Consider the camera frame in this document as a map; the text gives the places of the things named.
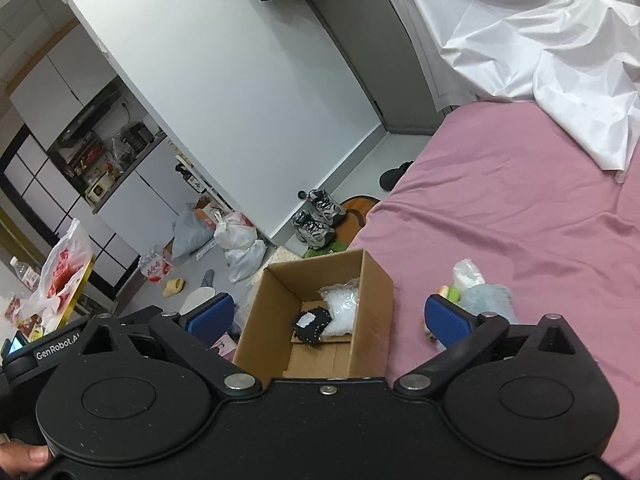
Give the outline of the person's left hand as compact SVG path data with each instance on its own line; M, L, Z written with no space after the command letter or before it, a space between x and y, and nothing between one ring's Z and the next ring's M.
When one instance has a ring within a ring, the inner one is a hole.
M36 474L47 467L51 454L47 445L10 441L0 445L0 460L2 479L19 479L25 474Z

